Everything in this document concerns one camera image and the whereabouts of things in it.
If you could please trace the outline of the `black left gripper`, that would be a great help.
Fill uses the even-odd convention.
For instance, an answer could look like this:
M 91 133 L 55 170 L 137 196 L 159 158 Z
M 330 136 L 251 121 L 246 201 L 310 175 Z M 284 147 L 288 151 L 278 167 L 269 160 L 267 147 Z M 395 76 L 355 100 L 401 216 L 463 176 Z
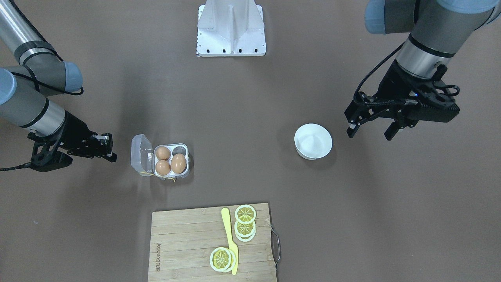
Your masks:
M 363 92 L 354 93 L 344 111 L 349 123 L 347 135 L 353 138 L 361 125 L 377 118 L 394 119 L 384 133 L 388 141 L 399 130 L 415 127 L 417 121 L 450 122 L 460 112 L 454 98 L 459 87 L 442 81 L 446 71 L 447 66 L 439 64 L 431 79 L 421 79 L 394 61 L 374 97 Z

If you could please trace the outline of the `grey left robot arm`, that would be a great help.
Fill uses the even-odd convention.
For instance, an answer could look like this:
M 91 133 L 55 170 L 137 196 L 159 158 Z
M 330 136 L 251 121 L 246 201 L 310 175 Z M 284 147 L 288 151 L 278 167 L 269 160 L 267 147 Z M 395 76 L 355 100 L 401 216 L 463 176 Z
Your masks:
M 460 112 L 460 88 L 443 82 L 447 64 L 475 30 L 499 16 L 499 0 L 371 0 L 365 10 L 370 33 L 409 36 L 385 58 L 396 56 L 374 95 L 356 88 L 344 112 L 347 135 L 377 118 L 393 119 L 387 140 L 421 120 L 450 122 Z

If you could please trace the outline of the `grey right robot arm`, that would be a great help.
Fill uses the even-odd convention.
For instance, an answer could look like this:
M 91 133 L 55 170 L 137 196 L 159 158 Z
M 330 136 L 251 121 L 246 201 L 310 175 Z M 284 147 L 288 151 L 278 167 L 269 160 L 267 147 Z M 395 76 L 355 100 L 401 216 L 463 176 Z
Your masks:
M 48 172 L 72 164 L 73 156 L 116 162 L 110 133 L 98 134 L 49 97 L 81 95 L 79 67 L 63 60 L 13 0 L 1 1 L 1 40 L 17 66 L 1 69 L 1 118 L 28 131 L 34 142 L 20 168 Z

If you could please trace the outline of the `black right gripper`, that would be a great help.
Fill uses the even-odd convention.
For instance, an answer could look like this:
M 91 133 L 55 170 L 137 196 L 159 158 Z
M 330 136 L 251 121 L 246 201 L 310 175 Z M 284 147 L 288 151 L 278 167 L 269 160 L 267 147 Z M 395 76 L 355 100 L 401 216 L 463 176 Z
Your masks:
M 56 142 L 56 150 L 61 148 L 67 150 L 69 155 L 103 158 L 111 163 L 117 161 L 117 155 L 113 152 L 112 134 L 98 135 L 68 111 L 65 111 L 65 120 L 57 133 L 61 136 Z

